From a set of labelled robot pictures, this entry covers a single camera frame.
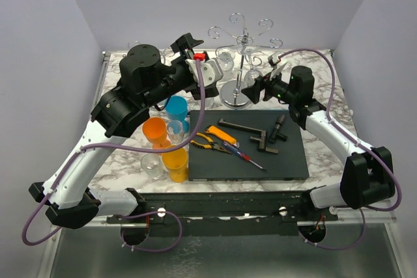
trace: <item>red clip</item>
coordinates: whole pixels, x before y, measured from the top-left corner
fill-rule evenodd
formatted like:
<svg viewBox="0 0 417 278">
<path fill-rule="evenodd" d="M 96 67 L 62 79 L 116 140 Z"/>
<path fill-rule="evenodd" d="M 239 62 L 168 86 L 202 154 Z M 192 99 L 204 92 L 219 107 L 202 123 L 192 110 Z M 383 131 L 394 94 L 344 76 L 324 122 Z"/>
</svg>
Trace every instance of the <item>red clip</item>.
<svg viewBox="0 0 417 278">
<path fill-rule="evenodd" d="M 204 53 L 194 54 L 194 60 L 204 61 L 205 59 L 206 59 L 206 55 Z"/>
</svg>

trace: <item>metal floor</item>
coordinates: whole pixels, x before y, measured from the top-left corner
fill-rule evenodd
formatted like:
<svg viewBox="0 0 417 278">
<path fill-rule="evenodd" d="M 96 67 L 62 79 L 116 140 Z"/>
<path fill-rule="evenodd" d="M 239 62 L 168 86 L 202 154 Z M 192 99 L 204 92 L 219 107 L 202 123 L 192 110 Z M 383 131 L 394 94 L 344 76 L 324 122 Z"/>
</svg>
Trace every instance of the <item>metal floor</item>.
<svg viewBox="0 0 417 278">
<path fill-rule="evenodd" d="M 359 225 L 329 225 L 324 243 L 342 246 L 357 239 Z M 173 238 L 149 238 L 147 247 Z M 400 277 L 384 224 L 368 225 L 364 241 L 347 251 L 324 251 L 299 237 L 185 237 L 166 253 L 122 249 L 119 227 L 64 229 L 53 278 L 394 278 Z"/>
</svg>

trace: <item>blue cup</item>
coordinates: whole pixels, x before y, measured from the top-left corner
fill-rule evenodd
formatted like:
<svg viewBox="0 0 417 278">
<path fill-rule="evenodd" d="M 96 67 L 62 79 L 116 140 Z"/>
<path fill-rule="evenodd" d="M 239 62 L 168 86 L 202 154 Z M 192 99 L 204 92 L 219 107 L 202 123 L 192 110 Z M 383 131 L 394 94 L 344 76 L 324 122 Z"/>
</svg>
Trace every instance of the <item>blue cup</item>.
<svg viewBox="0 0 417 278">
<path fill-rule="evenodd" d="M 168 104 L 165 106 L 165 110 L 170 120 L 179 120 L 182 122 L 184 133 L 187 133 L 190 129 L 190 125 L 185 120 L 188 113 L 187 100 L 181 96 L 172 96 L 168 101 Z"/>
</svg>

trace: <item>pliers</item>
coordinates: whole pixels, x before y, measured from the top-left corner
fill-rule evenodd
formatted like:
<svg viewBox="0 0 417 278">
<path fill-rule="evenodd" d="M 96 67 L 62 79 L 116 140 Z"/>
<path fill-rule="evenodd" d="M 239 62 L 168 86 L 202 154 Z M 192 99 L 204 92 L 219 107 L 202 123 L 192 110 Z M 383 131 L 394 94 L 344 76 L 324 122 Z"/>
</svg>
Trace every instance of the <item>pliers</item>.
<svg viewBox="0 0 417 278">
<path fill-rule="evenodd" d="M 199 137 L 202 137 L 202 138 L 206 139 L 208 141 L 208 144 L 205 145 L 205 144 L 202 144 L 202 143 L 198 143 L 195 140 L 191 140 L 191 144 L 193 146 L 196 146 L 197 148 L 200 148 L 200 149 L 217 150 L 219 152 L 232 154 L 230 151 L 227 151 L 225 148 L 223 148 L 217 142 L 213 141 L 213 139 L 211 139 L 209 136 L 206 136 L 204 133 L 197 133 L 196 136 L 199 136 Z"/>
</svg>

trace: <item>marble table surface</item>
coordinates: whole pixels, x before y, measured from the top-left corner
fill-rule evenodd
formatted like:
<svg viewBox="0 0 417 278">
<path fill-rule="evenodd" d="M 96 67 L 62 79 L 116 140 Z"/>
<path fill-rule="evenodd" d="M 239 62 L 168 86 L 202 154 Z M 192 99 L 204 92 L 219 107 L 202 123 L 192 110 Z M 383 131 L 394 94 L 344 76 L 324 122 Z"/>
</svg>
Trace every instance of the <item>marble table surface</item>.
<svg viewBox="0 0 417 278">
<path fill-rule="evenodd" d="M 323 50 L 323 52 L 330 60 L 330 52 Z M 256 53 L 264 63 L 267 57 L 274 53 L 274 51 L 262 51 Z M 107 92 L 113 88 L 120 78 L 119 62 L 125 53 L 116 52 L 111 54 L 108 71 L 102 86 L 102 93 Z M 214 57 L 214 52 L 209 51 L 210 57 Z M 166 64 L 170 64 L 172 58 L 167 58 Z M 314 97 L 323 103 L 327 104 L 331 89 L 331 75 L 326 63 L 314 53 L 303 52 L 294 53 L 284 58 L 288 61 L 288 65 L 283 71 L 283 80 L 289 81 L 289 73 L 291 68 L 296 65 L 306 65 L 313 70 L 315 78 Z M 235 57 L 235 73 L 236 77 L 237 66 L 239 65 L 240 55 Z M 262 73 L 270 71 L 270 67 L 266 65 L 257 67 Z M 244 71 L 248 71 L 249 66 L 246 64 Z M 179 95 L 188 100 L 188 108 L 199 109 L 199 101 L 192 99 L 191 94 L 180 92 Z M 222 105 L 219 97 L 215 97 L 214 104 L 211 109 L 226 110 Z M 281 105 L 277 100 L 271 99 L 268 102 L 259 102 L 256 105 L 251 105 L 248 109 L 287 109 L 286 105 Z M 166 114 L 164 112 L 151 111 L 151 116 L 161 116 L 165 120 Z M 344 125 L 348 130 L 355 133 L 351 112 L 347 107 L 343 91 L 341 89 L 338 78 L 336 78 L 336 93 L 332 105 L 332 115 Z M 96 174 L 90 184 L 90 188 L 101 190 L 120 190 L 127 187 L 135 188 L 139 192 L 221 192 L 221 191 L 283 191 L 283 190 L 306 190 L 323 185 L 334 184 L 340 182 L 341 173 L 343 170 L 342 163 L 338 158 L 314 135 L 307 131 L 301 130 L 304 151 L 309 170 L 309 178 L 307 180 L 295 181 L 243 181 L 243 182 L 183 182 L 177 184 L 169 179 L 168 173 L 158 179 L 151 179 L 143 172 L 140 166 L 140 160 L 143 156 L 141 153 L 127 152 L 116 150 L 108 158 L 99 172 Z M 140 126 L 131 138 L 124 143 L 129 146 L 140 146 L 151 148 L 151 144 L 146 140 L 142 133 Z"/>
</svg>

